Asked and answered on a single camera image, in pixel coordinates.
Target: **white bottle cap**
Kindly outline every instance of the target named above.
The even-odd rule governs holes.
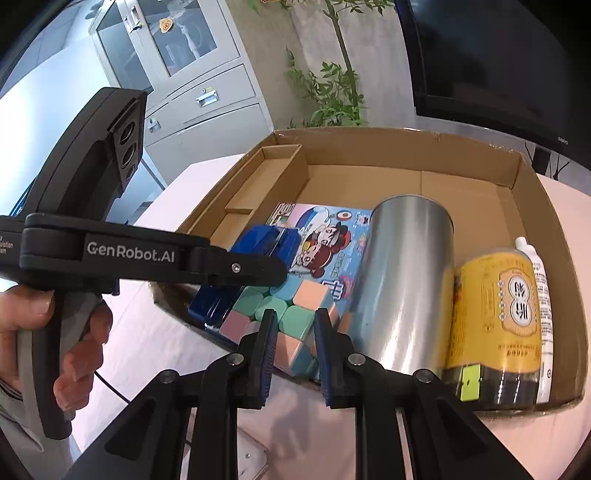
[[[527,240],[524,236],[518,236],[515,239],[515,247],[517,250],[523,250],[525,247],[527,247]]]

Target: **sleeve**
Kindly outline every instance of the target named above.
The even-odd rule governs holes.
[[[26,427],[22,395],[2,381],[0,428],[35,480],[59,480],[71,467],[69,440],[36,438]]]

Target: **black screen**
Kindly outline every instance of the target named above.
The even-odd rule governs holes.
[[[419,115],[505,131],[591,167],[589,82],[576,44],[564,40],[574,35],[561,38],[518,0],[410,5],[423,61],[423,77],[413,75]]]

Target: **white table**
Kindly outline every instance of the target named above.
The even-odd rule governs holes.
[[[176,230],[240,157],[191,165],[136,225]],[[546,177],[541,181],[563,225],[591,319],[591,197]],[[147,283],[122,281],[121,295],[107,302],[115,320],[100,373],[128,398],[164,369],[187,374],[205,369],[227,353],[156,307]],[[95,381],[90,404],[73,422],[80,448],[87,448],[124,407],[122,400]],[[559,413],[485,423],[534,478],[556,480],[591,429],[591,395]],[[262,411],[239,411],[238,424],[269,449],[269,479],[355,478],[354,413],[328,409],[319,392],[275,376],[267,406]]]

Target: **jar label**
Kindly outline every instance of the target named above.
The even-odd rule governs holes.
[[[482,364],[511,373],[540,369],[538,292],[531,261],[518,252],[470,260],[456,275],[446,368]]]

